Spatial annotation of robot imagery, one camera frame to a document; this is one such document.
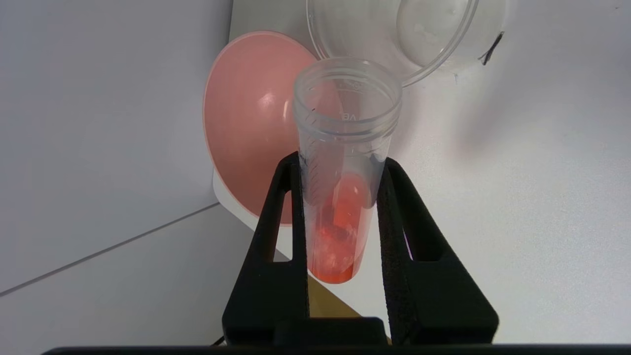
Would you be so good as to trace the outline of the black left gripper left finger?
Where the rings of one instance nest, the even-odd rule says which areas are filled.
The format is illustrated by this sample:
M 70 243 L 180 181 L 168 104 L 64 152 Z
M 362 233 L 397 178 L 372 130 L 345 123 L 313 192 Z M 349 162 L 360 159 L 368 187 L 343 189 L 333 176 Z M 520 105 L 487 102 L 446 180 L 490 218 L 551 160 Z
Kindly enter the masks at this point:
M 274 261 L 284 198 L 291 195 L 290 261 Z M 306 227 L 298 153 L 281 159 L 250 247 L 225 307 L 225 341 L 234 345 L 274 342 L 278 325 L 309 317 Z

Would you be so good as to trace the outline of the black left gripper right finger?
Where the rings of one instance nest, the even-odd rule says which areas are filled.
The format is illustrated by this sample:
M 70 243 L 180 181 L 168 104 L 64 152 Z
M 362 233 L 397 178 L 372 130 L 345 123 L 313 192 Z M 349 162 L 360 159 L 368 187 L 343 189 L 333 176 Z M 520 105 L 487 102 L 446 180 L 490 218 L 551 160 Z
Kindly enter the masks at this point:
M 386 159 L 377 191 L 383 285 L 395 346 L 491 344 L 499 317 L 403 167 Z

